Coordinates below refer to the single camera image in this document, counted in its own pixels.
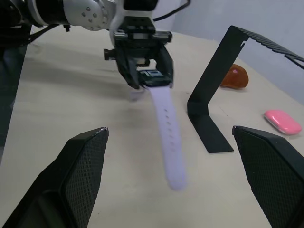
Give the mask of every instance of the beige table surface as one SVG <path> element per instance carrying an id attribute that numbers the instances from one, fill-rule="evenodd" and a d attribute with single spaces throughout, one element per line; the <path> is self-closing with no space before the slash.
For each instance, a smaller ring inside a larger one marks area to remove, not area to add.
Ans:
<path id="1" fill-rule="evenodd" d="M 174 60 L 172 96 L 189 175 L 184 192 L 171 191 L 165 181 L 150 97 L 130 103 L 115 62 L 104 60 L 103 49 L 112 48 L 106 31 L 56 28 L 29 46 L 0 166 L 0 225 L 68 139 L 107 126 L 101 186 L 88 227 L 269 228 L 231 129 L 243 125 L 276 133 L 262 118 L 267 109 L 286 110 L 304 125 L 304 107 L 237 60 L 250 76 L 248 87 L 219 89 L 209 105 L 235 152 L 208 154 L 186 104 L 217 45 L 174 34 L 167 46 Z M 304 153 L 302 135 L 288 140 Z"/>

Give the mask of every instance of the pink object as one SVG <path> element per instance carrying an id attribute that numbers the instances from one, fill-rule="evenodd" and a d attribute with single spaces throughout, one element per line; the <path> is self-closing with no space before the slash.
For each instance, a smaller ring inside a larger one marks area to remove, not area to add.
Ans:
<path id="1" fill-rule="evenodd" d="M 282 110 L 268 110 L 265 118 L 280 132 L 288 135 L 299 134 L 301 125 Z"/>

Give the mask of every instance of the orange object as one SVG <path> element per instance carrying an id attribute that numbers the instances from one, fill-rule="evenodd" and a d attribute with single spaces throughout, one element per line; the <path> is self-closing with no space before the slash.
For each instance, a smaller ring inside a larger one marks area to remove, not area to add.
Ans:
<path id="1" fill-rule="evenodd" d="M 245 88 L 248 82 L 249 77 L 246 70 L 239 65 L 233 64 L 220 85 L 232 89 L 241 89 Z"/>

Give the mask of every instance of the black bracket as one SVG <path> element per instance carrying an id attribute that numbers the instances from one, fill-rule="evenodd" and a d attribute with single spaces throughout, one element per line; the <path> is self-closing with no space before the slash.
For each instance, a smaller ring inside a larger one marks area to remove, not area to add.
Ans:
<path id="1" fill-rule="evenodd" d="M 193 90 L 187 105 L 188 117 L 209 153 L 233 151 L 233 148 L 209 116 L 208 103 L 244 47 L 244 41 L 249 38 L 276 53 L 283 54 L 304 69 L 304 66 L 296 61 L 299 60 L 304 63 L 304 59 L 297 54 L 257 33 L 230 26 Z"/>

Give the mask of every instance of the white wall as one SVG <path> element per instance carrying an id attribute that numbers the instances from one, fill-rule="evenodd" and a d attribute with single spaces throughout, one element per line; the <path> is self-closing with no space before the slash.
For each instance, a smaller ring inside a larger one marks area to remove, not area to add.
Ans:
<path id="1" fill-rule="evenodd" d="M 163 16 L 172 10 L 180 6 L 181 0 L 159 0 L 155 11 L 153 12 L 153 17 L 157 18 Z M 175 15 L 171 17 L 158 21 L 155 23 L 157 29 L 171 31 L 174 24 Z"/>
<path id="2" fill-rule="evenodd" d="M 303 0 L 192 0 L 173 31 L 221 41 L 230 25 L 255 31 L 304 57 Z M 304 104 L 304 70 L 255 42 L 241 59 Z"/>

